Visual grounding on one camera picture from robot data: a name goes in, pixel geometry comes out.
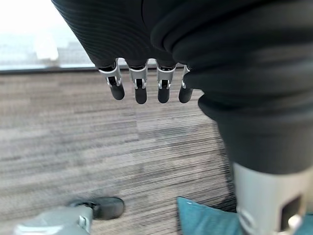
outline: striped gray carpet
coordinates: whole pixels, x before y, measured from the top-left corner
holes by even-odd
[[[181,76],[160,104],[150,70],[145,105],[127,73],[123,101],[99,73],[2,76],[0,234],[78,197],[125,200],[123,217],[95,222],[93,235],[177,234],[177,196],[233,209],[223,143],[197,106],[200,91],[179,103]]]

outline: metal bracket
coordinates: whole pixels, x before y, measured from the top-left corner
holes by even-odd
[[[170,89],[175,69],[176,69],[176,65],[174,68],[166,68],[166,67],[160,66],[159,64],[157,65],[157,84],[158,84],[159,89],[163,88],[162,87],[163,80],[167,81],[166,89]]]
[[[117,63],[117,60],[114,63],[114,69],[112,69],[111,71],[104,71],[102,69],[99,69],[99,72],[104,75],[109,87],[112,87],[113,85],[115,85],[114,82],[112,81],[112,78],[114,78],[116,86],[120,86],[122,84],[122,76],[119,70],[119,65]]]
[[[182,74],[182,79],[181,79],[181,87],[183,87],[184,89],[186,89],[186,84],[184,82],[184,76],[186,73],[190,72],[190,69],[187,65],[184,66],[184,71],[183,71],[183,74]]]
[[[145,89],[147,86],[147,65],[144,68],[136,70],[135,68],[129,67],[130,79],[134,84],[135,89],[138,89],[138,80],[142,81],[142,89]]]

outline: robotic hand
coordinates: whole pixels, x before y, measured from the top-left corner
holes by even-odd
[[[14,235],[90,235],[93,219],[115,219],[123,212],[124,202],[117,197],[75,200],[17,225]]]
[[[19,224],[14,235],[89,235],[92,217],[87,206],[57,208]]]
[[[243,232],[293,234],[313,166],[313,1],[52,2],[116,99],[124,97],[116,58],[128,63],[141,104],[149,58],[161,103],[175,64],[187,65],[179,99],[204,92],[199,106],[225,142]]]

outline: teal fabric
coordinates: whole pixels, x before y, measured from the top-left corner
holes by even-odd
[[[183,235],[239,234],[240,227],[236,213],[200,205],[182,197],[177,198],[177,203]],[[313,213],[306,215],[295,235],[313,235]]]

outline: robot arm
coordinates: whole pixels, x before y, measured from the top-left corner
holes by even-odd
[[[92,217],[87,206],[57,208],[19,224],[14,235],[89,235]]]

